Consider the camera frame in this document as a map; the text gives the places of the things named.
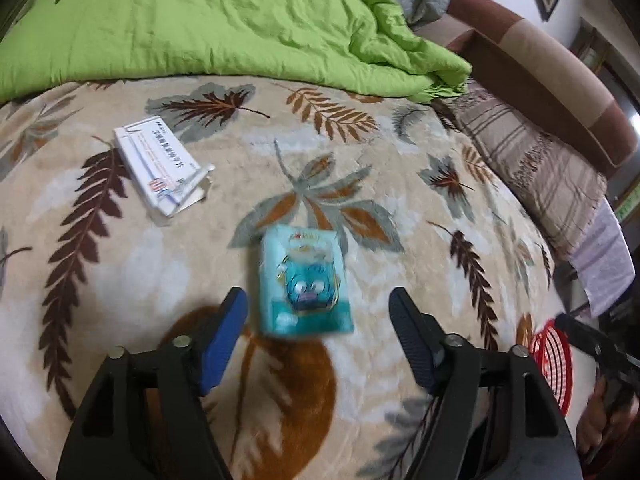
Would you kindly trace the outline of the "person's right hand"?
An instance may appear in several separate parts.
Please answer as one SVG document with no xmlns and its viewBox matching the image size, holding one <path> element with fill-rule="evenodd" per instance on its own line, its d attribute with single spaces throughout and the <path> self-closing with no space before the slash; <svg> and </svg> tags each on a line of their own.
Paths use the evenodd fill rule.
<svg viewBox="0 0 640 480">
<path fill-rule="evenodd" d="M 606 414 L 605 393 L 606 379 L 601 376 L 577 424 L 576 446 L 581 453 L 588 453 L 592 448 L 596 448 L 605 441 L 605 437 L 615 440 L 622 436 L 638 414 L 639 401 L 636 396 L 613 415 Z"/>
</svg>

